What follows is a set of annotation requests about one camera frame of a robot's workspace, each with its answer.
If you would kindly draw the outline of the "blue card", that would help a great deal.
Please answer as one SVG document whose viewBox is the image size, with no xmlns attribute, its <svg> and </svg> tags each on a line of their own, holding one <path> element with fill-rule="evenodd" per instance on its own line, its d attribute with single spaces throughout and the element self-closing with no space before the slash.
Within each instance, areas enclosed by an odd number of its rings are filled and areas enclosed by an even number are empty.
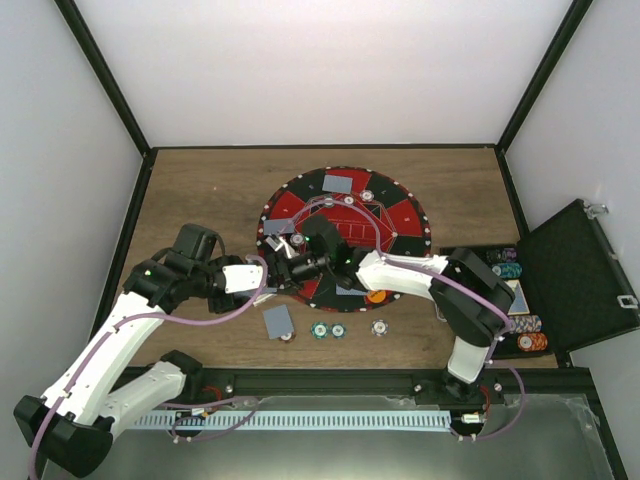
<svg viewBox="0 0 640 480">
<path fill-rule="evenodd" d="M 263 319 L 270 340 L 279 339 L 294 332 L 294 325 L 286 305 L 264 310 Z"/>
<path fill-rule="evenodd" d="M 353 179 L 348 176 L 326 174 L 322 190 L 326 192 L 349 194 L 352 191 Z"/>
<path fill-rule="evenodd" d="M 345 289 L 340 286 L 336 286 L 336 294 L 338 296 L 365 296 L 367 292 L 358 289 Z"/>
<path fill-rule="evenodd" d="M 295 231 L 294 221 L 288 219 L 267 219 L 263 222 L 263 233 L 265 235 L 290 234 Z"/>
</svg>

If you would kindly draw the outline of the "brown poker chip stack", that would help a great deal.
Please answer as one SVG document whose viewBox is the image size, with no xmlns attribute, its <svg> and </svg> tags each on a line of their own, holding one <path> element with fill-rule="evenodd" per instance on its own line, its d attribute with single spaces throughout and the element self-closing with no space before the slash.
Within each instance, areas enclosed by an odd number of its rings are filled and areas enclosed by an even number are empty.
<svg viewBox="0 0 640 480">
<path fill-rule="evenodd" d="M 294 332 L 282 335 L 279 337 L 279 339 L 285 343 L 290 343 L 291 341 L 293 341 L 296 337 L 296 334 Z"/>
</svg>

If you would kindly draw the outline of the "teal poker chip stack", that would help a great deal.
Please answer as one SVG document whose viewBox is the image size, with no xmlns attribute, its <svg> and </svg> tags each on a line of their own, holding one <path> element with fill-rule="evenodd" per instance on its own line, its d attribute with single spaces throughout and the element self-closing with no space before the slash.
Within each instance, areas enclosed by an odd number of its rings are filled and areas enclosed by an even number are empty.
<svg viewBox="0 0 640 480">
<path fill-rule="evenodd" d="M 315 339 L 324 339 L 329 333 L 330 329 L 324 322 L 316 322 L 312 325 L 310 332 Z"/>
</svg>

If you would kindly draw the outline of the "blue playing card deck box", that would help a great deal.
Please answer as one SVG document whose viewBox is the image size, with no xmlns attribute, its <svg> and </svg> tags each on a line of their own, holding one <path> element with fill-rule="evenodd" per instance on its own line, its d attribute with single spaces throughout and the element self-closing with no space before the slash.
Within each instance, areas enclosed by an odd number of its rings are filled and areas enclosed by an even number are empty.
<svg viewBox="0 0 640 480">
<path fill-rule="evenodd" d="M 261 294 L 255 299 L 255 301 L 253 302 L 253 305 L 259 306 L 274 297 L 275 297 L 274 293 Z"/>
</svg>

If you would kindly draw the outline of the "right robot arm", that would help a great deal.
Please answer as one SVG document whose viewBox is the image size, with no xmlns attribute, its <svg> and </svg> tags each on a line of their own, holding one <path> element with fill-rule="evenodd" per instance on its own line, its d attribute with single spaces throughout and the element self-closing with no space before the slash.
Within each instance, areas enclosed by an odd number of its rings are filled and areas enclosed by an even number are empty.
<svg viewBox="0 0 640 480">
<path fill-rule="evenodd" d="M 386 290 L 433 301 L 455 334 L 441 389 L 458 403 L 479 392 L 479 377 L 499 338 L 514 329 L 508 316 L 513 290 L 469 249 L 426 257 L 361 247 L 348 247 L 336 257 L 270 250 L 265 259 L 268 285 L 285 291 L 299 291 L 306 281 L 329 278 L 345 289 Z"/>
</svg>

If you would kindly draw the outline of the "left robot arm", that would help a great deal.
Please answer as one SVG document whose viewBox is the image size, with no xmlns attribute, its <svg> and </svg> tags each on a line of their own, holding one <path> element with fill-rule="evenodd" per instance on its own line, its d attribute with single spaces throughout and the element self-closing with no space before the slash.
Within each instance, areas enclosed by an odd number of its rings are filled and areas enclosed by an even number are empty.
<svg viewBox="0 0 640 480">
<path fill-rule="evenodd" d="M 249 308 L 251 302 L 239 293 L 261 293 L 268 278 L 265 260 L 214 258 L 214 248 L 223 245 L 217 232 L 183 225 L 172 246 L 132 269 L 109 317 L 66 372 L 41 396 L 18 402 L 13 415 L 31 449 L 29 478 L 37 478 L 39 458 L 83 478 L 140 417 L 172 401 L 185 408 L 203 395 L 202 364 L 177 350 L 126 385 L 115 383 L 163 323 L 193 323 L 173 314 L 183 302 L 206 300 L 218 325 Z"/>
</svg>

